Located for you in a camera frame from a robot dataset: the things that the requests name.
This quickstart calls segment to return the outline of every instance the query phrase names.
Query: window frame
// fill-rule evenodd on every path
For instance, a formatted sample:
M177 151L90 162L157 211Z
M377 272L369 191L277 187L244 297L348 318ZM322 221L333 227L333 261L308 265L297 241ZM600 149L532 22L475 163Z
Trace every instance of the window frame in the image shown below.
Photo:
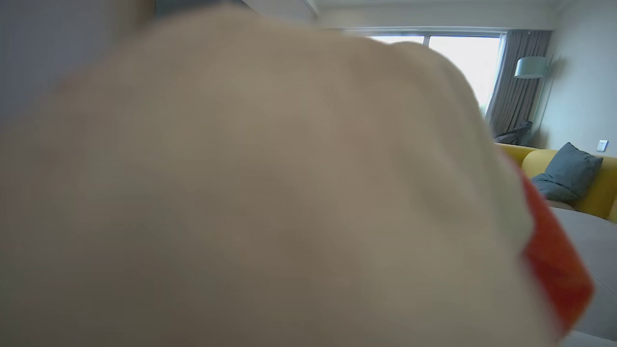
M358 28L343 29L358 36L424 36L422 46L428 47L432 36L450 37L486 37L500 38L505 30L495 31L447 31L447 30L414 30L409 28Z

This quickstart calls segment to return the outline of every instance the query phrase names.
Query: yellow sofa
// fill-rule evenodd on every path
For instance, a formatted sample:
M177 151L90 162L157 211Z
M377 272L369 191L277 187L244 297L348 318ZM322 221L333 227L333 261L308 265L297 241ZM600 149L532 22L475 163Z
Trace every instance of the yellow sofa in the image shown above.
M544 172L557 151L498 144L511 157L528 177ZM589 187L587 195L573 207L575 210L592 214L603 219L617 220L617 158L604 158L602 168Z

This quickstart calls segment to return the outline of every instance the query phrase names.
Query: wall outlet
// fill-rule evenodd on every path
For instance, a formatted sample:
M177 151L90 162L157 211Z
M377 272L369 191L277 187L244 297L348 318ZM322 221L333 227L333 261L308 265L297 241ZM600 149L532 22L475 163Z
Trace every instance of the wall outlet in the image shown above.
M608 140L600 140L598 142L598 148L596 148L597 152L605 152L607 150Z

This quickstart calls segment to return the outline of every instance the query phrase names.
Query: gray cushion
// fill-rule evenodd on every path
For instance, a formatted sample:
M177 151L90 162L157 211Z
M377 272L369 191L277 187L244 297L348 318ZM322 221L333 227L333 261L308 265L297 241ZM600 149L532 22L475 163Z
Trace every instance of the gray cushion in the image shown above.
M495 143L516 144L519 134L506 134L495 137Z
M602 167L602 158L566 143L550 161L545 172L532 179L548 200L572 204L583 198Z

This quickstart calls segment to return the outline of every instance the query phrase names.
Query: window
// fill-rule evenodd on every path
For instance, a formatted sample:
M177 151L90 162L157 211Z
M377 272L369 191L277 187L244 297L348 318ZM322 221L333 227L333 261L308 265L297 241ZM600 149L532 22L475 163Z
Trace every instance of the window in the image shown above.
M471 85L482 113L490 101L497 78L500 38L486 36L453 35L374 35L373 40L383 43L416 42L428 45L458 67Z

